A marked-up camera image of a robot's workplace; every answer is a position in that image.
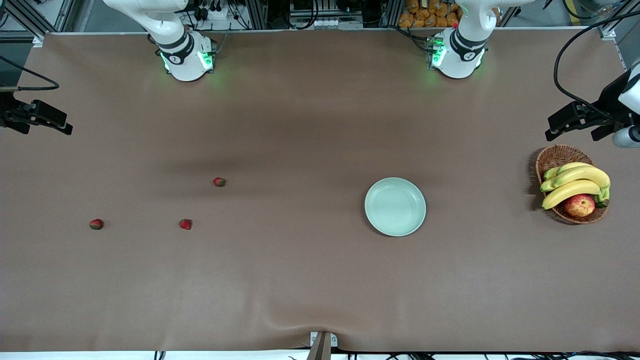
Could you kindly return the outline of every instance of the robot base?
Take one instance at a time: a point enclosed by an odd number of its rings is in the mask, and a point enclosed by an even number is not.
[[[435,53],[428,56],[429,67],[438,69],[442,74],[453,79],[463,79],[471,75],[480,66],[480,59],[484,54],[482,50],[475,59],[464,61],[451,47],[451,34],[454,29],[449,28],[435,35],[437,43],[433,46]]]
[[[162,56],[167,73],[180,81],[194,81],[206,73],[213,73],[216,62],[216,42],[196,31],[189,31],[189,34],[193,37],[193,50],[183,63],[174,64]]]

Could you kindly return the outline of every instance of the black cable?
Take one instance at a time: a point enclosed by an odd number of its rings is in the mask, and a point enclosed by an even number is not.
[[[590,109],[592,109],[594,111],[597,111],[598,113],[600,113],[601,115],[603,115],[607,119],[613,120],[614,118],[610,114],[608,114],[607,112],[604,112],[604,111],[596,108],[593,104],[591,104],[587,100],[581,99],[580,97],[578,97],[576,95],[573,95],[569,91],[565,90],[562,87],[562,85],[560,85],[560,82],[558,82],[558,65],[560,64],[560,58],[562,57],[562,54],[564,54],[564,52],[567,50],[569,45],[571,45],[575,41],[575,39],[579,38],[582,34],[586,33],[587,31],[589,31],[589,30],[591,30],[593,28],[597,28],[598,26],[601,26],[601,25],[604,25],[604,24],[608,24],[610,22],[614,22],[614,21],[617,21],[617,20],[626,19],[627,17],[636,16],[636,15],[640,15],[640,11],[630,12],[630,13],[626,13],[624,15],[618,15],[618,16],[610,17],[610,18],[608,18],[606,20],[598,21],[595,24],[589,25],[586,28],[580,30],[574,36],[572,36],[571,39],[569,39],[569,41],[567,41],[566,44],[564,46],[562,46],[562,49],[560,49],[560,51],[558,52],[558,55],[556,57],[556,63],[554,64],[554,83],[556,84],[556,88],[558,90],[560,90],[561,93],[567,95],[568,97],[572,98],[573,100],[579,101],[582,104],[584,104],[585,106],[587,106],[588,108],[590,108]]]
[[[566,0],[562,0],[562,5],[564,5],[564,9],[566,10],[566,12],[569,13],[569,15],[575,17],[576,19],[580,19],[580,20],[589,20],[589,19],[593,19],[594,17],[596,17],[596,14],[593,14],[593,16],[580,16],[576,13],[574,13],[573,11],[571,11],[571,9],[569,9],[569,5],[566,4]]]
[[[420,44],[418,44],[418,40],[415,39],[415,36],[411,35],[411,31],[409,31],[409,28],[406,29],[406,32],[409,34],[409,38],[418,49],[424,51],[425,53],[431,52],[430,50],[427,50],[425,47],[422,47]]]
[[[249,30],[249,24],[246,23],[246,21],[244,21],[244,17],[242,16],[242,13],[240,12],[240,9],[238,8],[238,4],[236,3],[236,0],[229,0],[229,9],[231,9],[231,4],[233,4],[236,7],[236,14],[234,14],[234,19],[238,21],[238,23],[240,24],[240,26],[242,26],[245,30]]]
[[[385,27],[385,28],[395,29],[395,30],[396,30],[396,31],[398,31],[400,34],[402,34],[402,35],[404,35],[404,36],[406,36],[406,37],[408,37],[408,38],[414,38],[414,39],[416,39],[416,40],[423,40],[423,41],[427,41],[427,38],[426,38],[426,37],[419,37],[419,36],[416,36],[416,35],[411,35],[411,34],[408,32],[409,28],[407,28],[407,31],[405,31],[405,30],[402,30],[401,28],[399,28],[399,27],[397,27],[397,26],[395,26],[395,25],[385,25],[384,27]]]
[[[183,10],[179,13],[185,13],[189,17],[189,23],[191,24],[191,28],[195,29],[195,24],[193,23],[193,19],[191,18],[191,14],[187,10]]]
[[[5,24],[6,21],[9,20],[9,13],[4,13],[4,21],[2,21],[2,24],[0,24],[0,28],[2,28]]]
[[[5,58],[4,56],[0,55],[0,60],[8,63],[9,65],[13,65],[15,67],[17,67],[18,69],[22,70],[22,71],[26,71],[28,73],[30,73],[31,75],[35,75],[40,79],[43,79],[44,81],[53,84],[53,86],[18,86],[18,91],[23,91],[23,90],[27,90],[27,91],[42,91],[42,90],[55,90],[57,88],[60,87],[60,84],[58,84],[57,82],[47,78],[44,75],[40,75],[35,71],[31,71],[23,66],[20,66],[16,63],[14,63],[13,61],[9,60],[8,58]]]
[[[155,351],[154,352],[154,360],[164,360],[164,356],[165,355],[166,355],[166,351]]]
[[[286,6],[287,4],[289,4],[289,0],[283,0],[282,1],[282,20],[284,21],[284,23],[289,27],[289,29],[297,29],[297,30],[304,30],[304,29],[308,29],[309,27],[311,27],[311,25],[316,23],[316,20],[318,19],[318,15],[320,15],[320,5],[318,3],[318,0],[314,0],[314,4],[316,5],[316,15],[314,16],[314,7],[313,5],[311,6],[311,19],[309,19],[309,23],[307,25],[304,25],[302,28],[299,28],[295,25],[292,25],[291,22],[289,22],[289,20],[287,20],[287,13],[291,13],[291,11],[286,10]]]

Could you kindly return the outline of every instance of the apple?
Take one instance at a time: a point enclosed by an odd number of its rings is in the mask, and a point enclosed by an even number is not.
[[[589,195],[582,193],[566,199],[564,209],[573,217],[584,218],[596,209],[596,202]]]

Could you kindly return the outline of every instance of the green led light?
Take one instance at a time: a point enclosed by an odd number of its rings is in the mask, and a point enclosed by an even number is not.
[[[446,54],[446,50],[447,48],[445,46],[442,46],[440,48],[440,50],[438,50],[434,55],[433,55],[433,61],[432,64],[434,66],[440,66],[442,64],[442,59],[444,58],[445,54]]]
[[[200,51],[198,52],[198,57],[200,58],[200,62],[202,62],[202,66],[204,66],[205,69],[211,69],[212,65],[211,65],[211,55],[209,54],[203,54]]]
[[[163,63],[164,63],[164,68],[165,68],[167,71],[169,71],[169,64],[167,64],[167,62],[166,62],[166,58],[164,57],[164,54],[163,54],[163,53],[160,53],[160,57],[162,58],[162,61],[163,61]]]

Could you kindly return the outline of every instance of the red apple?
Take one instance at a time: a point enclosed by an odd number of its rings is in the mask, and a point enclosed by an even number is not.
[[[596,209],[596,202],[589,195],[582,193],[566,199],[564,209],[573,217],[584,218]]]
[[[191,219],[188,218],[183,218],[182,220],[180,220],[180,222],[178,223],[178,226],[185,229],[185,230],[191,230],[191,224],[193,222],[191,221]]]

